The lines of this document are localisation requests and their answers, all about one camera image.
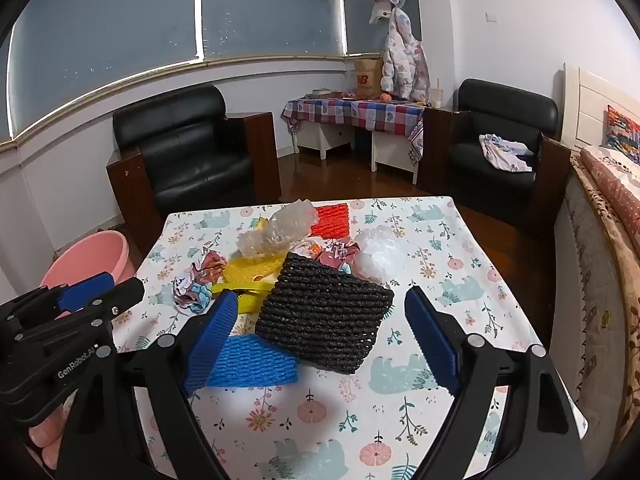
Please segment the red foam net sleeve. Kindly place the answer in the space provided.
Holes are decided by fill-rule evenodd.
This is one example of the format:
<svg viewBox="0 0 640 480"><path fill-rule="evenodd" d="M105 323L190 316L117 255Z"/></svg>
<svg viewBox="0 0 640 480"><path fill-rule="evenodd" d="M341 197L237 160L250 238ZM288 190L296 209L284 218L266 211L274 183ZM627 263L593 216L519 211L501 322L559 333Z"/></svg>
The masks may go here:
<svg viewBox="0 0 640 480"><path fill-rule="evenodd" d="M320 206L316 211L318 221L311 227L312 236L325 240L349 236L349 210L346 203Z"/></svg>

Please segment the white headboard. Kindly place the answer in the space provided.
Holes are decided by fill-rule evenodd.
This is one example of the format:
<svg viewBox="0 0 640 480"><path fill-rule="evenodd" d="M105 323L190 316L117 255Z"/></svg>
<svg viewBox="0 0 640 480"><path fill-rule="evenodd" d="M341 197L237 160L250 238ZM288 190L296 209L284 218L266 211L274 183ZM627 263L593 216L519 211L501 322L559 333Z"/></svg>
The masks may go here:
<svg viewBox="0 0 640 480"><path fill-rule="evenodd" d="M600 76L564 64L561 142L573 151L605 144L608 108L639 122L639 101Z"/></svg>

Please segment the blue foam net sleeve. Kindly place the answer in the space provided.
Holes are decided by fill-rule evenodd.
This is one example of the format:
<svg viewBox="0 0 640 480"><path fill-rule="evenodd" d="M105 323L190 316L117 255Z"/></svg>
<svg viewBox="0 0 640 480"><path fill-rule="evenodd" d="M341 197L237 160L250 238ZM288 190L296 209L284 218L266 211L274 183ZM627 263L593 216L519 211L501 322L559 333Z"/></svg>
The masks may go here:
<svg viewBox="0 0 640 480"><path fill-rule="evenodd" d="M292 356L256 334L230 337L220 352L206 387L268 388L298 382Z"/></svg>

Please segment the yellow plastic bag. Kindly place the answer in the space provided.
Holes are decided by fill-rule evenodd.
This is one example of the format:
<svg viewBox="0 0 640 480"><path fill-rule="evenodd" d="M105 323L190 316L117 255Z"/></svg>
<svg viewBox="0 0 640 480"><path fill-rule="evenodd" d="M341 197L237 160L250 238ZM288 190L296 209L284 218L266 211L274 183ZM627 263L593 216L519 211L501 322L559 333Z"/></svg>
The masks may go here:
<svg viewBox="0 0 640 480"><path fill-rule="evenodd" d="M262 304L274 287L273 283L264 281L251 282L223 282L212 287L212 293L218 294L229 289L238 296L238 313L255 314L260 311Z"/></svg>

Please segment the colourful paper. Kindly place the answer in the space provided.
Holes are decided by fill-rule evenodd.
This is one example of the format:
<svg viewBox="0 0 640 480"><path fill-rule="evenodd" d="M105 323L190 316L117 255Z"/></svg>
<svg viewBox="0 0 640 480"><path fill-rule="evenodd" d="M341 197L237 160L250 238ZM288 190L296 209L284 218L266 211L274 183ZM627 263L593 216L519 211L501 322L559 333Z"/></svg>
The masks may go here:
<svg viewBox="0 0 640 480"><path fill-rule="evenodd" d="M351 274L352 266L359 253L360 247L351 240L330 240L318 255L317 260L324 266Z"/></svg>
<svg viewBox="0 0 640 480"><path fill-rule="evenodd" d="M175 306L189 314L204 313L226 266L227 259L214 250L206 252L200 263L193 261L186 272L172 281Z"/></svg>

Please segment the white plastic bag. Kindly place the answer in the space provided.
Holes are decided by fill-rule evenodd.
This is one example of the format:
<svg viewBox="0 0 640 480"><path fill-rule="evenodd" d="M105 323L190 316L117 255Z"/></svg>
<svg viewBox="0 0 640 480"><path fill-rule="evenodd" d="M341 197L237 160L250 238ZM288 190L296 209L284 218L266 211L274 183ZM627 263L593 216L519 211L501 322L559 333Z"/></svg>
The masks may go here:
<svg viewBox="0 0 640 480"><path fill-rule="evenodd" d="M402 270L407 260L404 243L388 226L365 229L355 237L359 252L352 273L363 280L384 284Z"/></svg>

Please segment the bowl on desk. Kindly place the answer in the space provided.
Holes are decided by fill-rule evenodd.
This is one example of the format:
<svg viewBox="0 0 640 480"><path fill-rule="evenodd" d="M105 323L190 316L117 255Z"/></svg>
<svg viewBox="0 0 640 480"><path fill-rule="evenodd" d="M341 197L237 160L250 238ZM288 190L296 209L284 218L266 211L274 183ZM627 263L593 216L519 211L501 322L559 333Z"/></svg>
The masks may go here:
<svg viewBox="0 0 640 480"><path fill-rule="evenodd" d="M333 91L330 89L314 89L311 92L307 93L306 99L327 99L330 98L333 94Z"/></svg>

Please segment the colourful pillow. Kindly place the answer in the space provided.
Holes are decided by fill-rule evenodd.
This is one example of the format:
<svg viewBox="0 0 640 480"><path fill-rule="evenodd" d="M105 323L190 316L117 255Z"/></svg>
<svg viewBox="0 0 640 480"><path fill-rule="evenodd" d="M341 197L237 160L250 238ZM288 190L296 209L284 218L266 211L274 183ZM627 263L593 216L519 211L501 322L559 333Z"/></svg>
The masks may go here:
<svg viewBox="0 0 640 480"><path fill-rule="evenodd" d="M620 114L611 105L606 111L606 143L608 148L623 153L635 164L640 164L639 125Z"/></svg>

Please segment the plaid tablecloth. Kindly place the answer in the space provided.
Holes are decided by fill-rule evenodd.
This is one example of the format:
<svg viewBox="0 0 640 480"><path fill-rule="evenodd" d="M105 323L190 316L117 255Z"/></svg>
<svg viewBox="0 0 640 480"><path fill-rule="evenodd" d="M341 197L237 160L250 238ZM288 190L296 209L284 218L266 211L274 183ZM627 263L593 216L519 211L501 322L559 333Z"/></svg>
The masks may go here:
<svg viewBox="0 0 640 480"><path fill-rule="evenodd" d="M410 143L409 159L416 166L424 154L424 110L424 106L404 102L295 99L285 104L281 118L292 134L298 133L301 122L318 122L402 136Z"/></svg>

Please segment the orange white snack wrapper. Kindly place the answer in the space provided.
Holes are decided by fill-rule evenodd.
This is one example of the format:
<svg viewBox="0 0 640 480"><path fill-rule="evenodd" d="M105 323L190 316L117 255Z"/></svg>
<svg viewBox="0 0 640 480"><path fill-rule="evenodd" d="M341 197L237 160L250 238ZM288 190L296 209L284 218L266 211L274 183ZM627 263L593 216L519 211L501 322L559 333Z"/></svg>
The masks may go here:
<svg viewBox="0 0 640 480"><path fill-rule="evenodd" d="M290 252L306 257L308 259L323 262L323 254L326 252L329 243L321 237L305 238L296 243Z"/></svg>

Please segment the yellow foam net sleeve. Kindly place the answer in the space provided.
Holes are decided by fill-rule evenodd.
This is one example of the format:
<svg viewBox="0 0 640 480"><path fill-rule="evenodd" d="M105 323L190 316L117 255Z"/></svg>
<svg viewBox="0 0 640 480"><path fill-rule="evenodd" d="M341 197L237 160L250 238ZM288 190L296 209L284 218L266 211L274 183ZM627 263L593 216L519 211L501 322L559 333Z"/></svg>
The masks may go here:
<svg viewBox="0 0 640 480"><path fill-rule="evenodd" d="M231 259L222 278L227 283L265 282L274 283L282 269L285 254L245 258L242 256Z"/></svg>

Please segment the black foam net sleeve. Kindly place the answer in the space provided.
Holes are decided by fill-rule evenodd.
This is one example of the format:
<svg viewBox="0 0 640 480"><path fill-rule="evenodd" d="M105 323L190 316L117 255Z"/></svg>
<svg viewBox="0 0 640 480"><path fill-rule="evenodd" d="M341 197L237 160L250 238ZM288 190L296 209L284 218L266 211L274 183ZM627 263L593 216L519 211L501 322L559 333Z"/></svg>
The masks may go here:
<svg viewBox="0 0 640 480"><path fill-rule="evenodd" d="M394 292L290 252L255 334L325 370L354 374L372 350Z"/></svg>

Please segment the floral puffer jacket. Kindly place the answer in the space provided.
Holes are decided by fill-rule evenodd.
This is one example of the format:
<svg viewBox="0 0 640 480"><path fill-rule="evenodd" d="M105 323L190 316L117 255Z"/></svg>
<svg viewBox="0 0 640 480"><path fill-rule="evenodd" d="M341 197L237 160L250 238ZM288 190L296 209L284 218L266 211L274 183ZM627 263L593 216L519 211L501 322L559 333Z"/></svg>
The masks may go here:
<svg viewBox="0 0 640 480"><path fill-rule="evenodd" d="M413 36L409 15L397 6L390 12L382 60L383 92L401 101L428 101L431 81L426 55Z"/></svg>

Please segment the floral bear tablecloth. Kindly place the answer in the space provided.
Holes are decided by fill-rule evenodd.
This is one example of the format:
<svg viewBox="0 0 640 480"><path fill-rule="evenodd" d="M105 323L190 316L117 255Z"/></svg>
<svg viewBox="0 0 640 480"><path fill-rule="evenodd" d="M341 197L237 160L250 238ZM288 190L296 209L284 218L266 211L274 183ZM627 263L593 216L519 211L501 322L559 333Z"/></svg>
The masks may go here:
<svg viewBox="0 0 640 480"><path fill-rule="evenodd" d="M265 388L207 388L190 399L231 479L410 479L449 411L405 317L419 285L438 310L496 348L524 351L540 340L509 286L474 240L451 198L366 198L348 203L350 235L382 226L406 255L390 274L390 313L357 373L314 365L298 382ZM119 351L176 334L193 308L174 303L174 281L213 249L231 260L238 235L281 205L171 214L137 277L144 299L114 321Z"/></svg>

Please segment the clear bubble wrap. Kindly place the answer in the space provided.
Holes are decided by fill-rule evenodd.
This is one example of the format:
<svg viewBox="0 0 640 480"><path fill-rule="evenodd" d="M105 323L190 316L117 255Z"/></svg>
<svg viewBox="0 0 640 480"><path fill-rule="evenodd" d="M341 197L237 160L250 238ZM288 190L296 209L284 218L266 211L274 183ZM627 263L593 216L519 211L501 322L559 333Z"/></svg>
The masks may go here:
<svg viewBox="0 0 640 480"><path fill-rule="evenodd" d="M288 252L311 233L319 215L309 200L296 200L275 212L262 229L241 233L236 241L245 258L273 256Z"/></svg>

